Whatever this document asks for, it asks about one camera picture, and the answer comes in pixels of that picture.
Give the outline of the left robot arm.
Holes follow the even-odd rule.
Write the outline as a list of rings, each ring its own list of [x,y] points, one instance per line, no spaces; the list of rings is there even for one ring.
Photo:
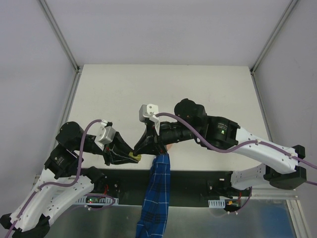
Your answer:
[[[45,237],[73,203],[104,189],[101,170],[92,166],[81,172],[83,153],[102,155],[106,165],[139,163],[141,159],[106,120],[93,120],[85,129],[74,121],[67,122],[55,139],[57,146],[29,195],[14,212],[0,218],[7,238]]]

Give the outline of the blue plaid sleeve forearm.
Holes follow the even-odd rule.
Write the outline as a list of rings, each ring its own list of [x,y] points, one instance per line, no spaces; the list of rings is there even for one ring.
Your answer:
[[[161,238],[166,229],[170,201],[170,157],[157,155],[150,169],[141,217],[136,226],[137,238]]]

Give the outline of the yellow nail polish bottle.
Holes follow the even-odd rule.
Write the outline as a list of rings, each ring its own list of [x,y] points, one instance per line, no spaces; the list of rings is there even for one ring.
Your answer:
[[[141,160],[141,158],[142,158],[142,156],[141,155],[134,155],[133,154],[133,152],[130,152],[129,153],[129,158],[131,159],[131,160],[133,160],[133,161],[135,161],[136,163],[138,163],[140,160]]]

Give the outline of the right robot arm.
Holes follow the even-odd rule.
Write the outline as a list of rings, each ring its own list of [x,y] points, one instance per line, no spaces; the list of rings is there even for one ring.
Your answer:
[[[156,105],[142,105],[139,120],[145,132],[134,147],[134,155],[160,155],[167,145],[187,140],[218,153],[236,153],[258,161],[256,167],[232,171],[223,183],[227,195],[251,186],[270,184],[293,190],[307,181],[306,169],[298,162],[305,157],[301,145],[284,147],[253,135],[238,123],[224,117],[207,115],[203,105],[183,99],[174,114],[160,113]]]

